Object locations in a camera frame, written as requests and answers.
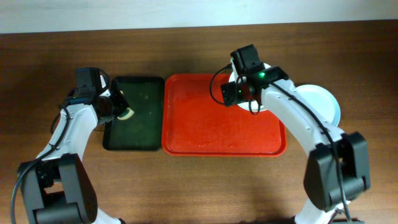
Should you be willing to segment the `green and yellow sponge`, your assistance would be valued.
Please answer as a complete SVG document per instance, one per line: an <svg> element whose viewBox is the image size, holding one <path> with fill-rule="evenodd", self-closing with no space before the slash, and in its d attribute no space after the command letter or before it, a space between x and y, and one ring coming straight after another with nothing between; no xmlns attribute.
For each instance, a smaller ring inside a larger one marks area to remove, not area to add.
<svg viewBox="0 0 398 224"><path fill-rule="evenodd" d="M134 111L131 108L126 108L118 117L118 120L124 121L129 119L134 114Z"/></svg>

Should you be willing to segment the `white plate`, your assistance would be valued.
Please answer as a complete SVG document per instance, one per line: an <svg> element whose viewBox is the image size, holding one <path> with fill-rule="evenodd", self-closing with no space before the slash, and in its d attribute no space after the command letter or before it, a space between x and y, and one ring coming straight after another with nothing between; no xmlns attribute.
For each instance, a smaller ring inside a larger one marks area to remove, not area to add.
<svg viewBox="0 0 398 224"><path fill-rule="evenodd" d="M264 63L265 68L271 68L271 66L267 63ZM229 82L234 82L236 78L238 77L235 71L234 65L232 66L233 71L231 72L229 76ZM246 111L249 111L249 102L244 102L244 103L239 103L238 106ZM260 108L260 112L266 111L265 107L263 105L259 106L257 101L254 100L251 102L251 109L253 112L257 112L258 108Z"/></svg>

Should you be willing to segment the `light blue plate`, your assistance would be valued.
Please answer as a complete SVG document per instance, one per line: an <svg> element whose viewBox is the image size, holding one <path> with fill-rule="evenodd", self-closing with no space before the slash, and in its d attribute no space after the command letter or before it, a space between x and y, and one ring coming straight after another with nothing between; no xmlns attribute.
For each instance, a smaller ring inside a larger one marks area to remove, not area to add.
<svg viewBox="0 0 398 224"><path fill-rule="evenodd" d="M341 119L341 109L336 98L325 88L318 85L301 85L297 91L310 105L327 121L338 126Z"/></svg>

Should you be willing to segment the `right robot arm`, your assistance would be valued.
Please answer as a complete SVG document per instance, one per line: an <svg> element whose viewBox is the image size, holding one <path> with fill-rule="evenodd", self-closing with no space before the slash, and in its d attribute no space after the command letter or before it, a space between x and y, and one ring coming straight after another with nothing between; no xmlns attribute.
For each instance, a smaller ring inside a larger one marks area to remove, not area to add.
<svg viewBox="0 0 398 224"><path fill-rule="evenodd" d="M234 81L221 86L224 106L247 103L251 114L270 111L307 155L303 186L307 201L287 223L359 223L348 205L371 186L368 143L327 121L278 66L266 67L254 45L230 54Z"/></svg>

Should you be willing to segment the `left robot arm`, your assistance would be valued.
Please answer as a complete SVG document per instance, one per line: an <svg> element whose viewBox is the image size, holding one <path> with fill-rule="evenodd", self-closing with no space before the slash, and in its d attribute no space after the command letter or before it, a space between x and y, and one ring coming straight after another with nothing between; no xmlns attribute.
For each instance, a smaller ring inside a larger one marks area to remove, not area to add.
<svg viewBox="0 0 398 224"><path fill-rule="evenodd" d="M17 170L11 222L16 222L15 202L20 191L29 223L123 223L99 209L82 160L97 126L127 120L134 114L124 93L103 69L79 68L76 88L59 108L49 143Z"/></svg>

